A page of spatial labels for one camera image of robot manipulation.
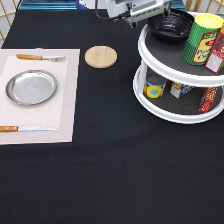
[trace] white rotating shelf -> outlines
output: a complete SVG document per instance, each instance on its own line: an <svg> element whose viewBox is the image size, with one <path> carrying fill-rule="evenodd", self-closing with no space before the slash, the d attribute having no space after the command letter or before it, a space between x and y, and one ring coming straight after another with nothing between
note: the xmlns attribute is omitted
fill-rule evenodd
<svg viewBox="0 0 224 224"><path fill-rule="evenodd" d="M133 89L138 101L152 114L176 123L195 124L214 118L224 109L224 75L215 75L204 66L187 64L182 59L185 44L186 42L175 45L160 42L146 25L138 41L142 62L135 74ZM169 93L172 82L168 81L162 97L158 99L145 97L143 88L148 67L168 80L197 88L176 99ZM218 89L209 111L201 113L199 104L205 87L218 87Z"/></svg>
<svg viewBox="0 0 224 224"><path fill-rule="evenodd" d="M143 61L156 73L169 80L195 87L224 86L224 74L216 75L203 65L189 65L182 59L186 42L166 44L148 32L149 27L145 25L138 41L138 49Z"/></svg>

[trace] can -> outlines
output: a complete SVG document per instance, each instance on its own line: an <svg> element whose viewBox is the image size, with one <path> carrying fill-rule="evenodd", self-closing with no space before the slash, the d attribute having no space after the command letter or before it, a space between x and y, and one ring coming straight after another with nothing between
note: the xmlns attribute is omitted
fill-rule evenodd
<svg viewBox="0 0 224 224"><path fill-rule="evenodd" d="M183 59L188 64L206 63L223 22L220 16L210 13L196 16L183 52Z"/></svg>
<svg viewBox="0 0 224 224"><path fill-rule="evenodd" d="M163 95L166 86L166 78L158 75L154 71L146 74L143 94L149 98L159 98Z"/></svg>

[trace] wooden handle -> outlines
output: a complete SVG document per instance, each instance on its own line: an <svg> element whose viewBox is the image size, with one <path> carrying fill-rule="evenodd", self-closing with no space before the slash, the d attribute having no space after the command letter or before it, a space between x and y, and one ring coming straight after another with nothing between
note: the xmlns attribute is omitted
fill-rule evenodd
<svg viewBox="0 0 224 224"><path fill-rule="evenodd" d="M35 55L17 54L16 56L19 59L42 60L42 57L41 56L35 56Z"/></svg>
<svg viewBox="0 0 224 224"><path fill-rule="evenodd" d="M14 132L18 131L18 126L0 126L0 132Z"/></svg>

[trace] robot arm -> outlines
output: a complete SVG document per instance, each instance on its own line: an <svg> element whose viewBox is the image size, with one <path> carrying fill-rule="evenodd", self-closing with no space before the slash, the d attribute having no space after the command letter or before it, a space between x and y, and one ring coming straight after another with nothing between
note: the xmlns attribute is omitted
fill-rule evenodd
<svg viewBox="0 0 224 224"><path fill-rule="evenodd" d="M98 0L95 0L96 15L102 20L124 19L131 27L137 22L159 14L169 13L172 0L105 0L110 18L101 18L97 12Z"/></svg>

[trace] black bowl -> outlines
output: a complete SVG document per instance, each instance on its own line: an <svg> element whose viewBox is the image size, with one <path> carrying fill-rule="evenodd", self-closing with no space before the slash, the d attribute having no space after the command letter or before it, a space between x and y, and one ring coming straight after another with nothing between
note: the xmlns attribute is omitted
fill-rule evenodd
<svg viewBox="0 0 224 224"><path fill-rule="evenodd" d="M168 16L158 15L148 19L153 35L166 43L177 43L188 38L194 17L187 12L170 9Z"/></svg>

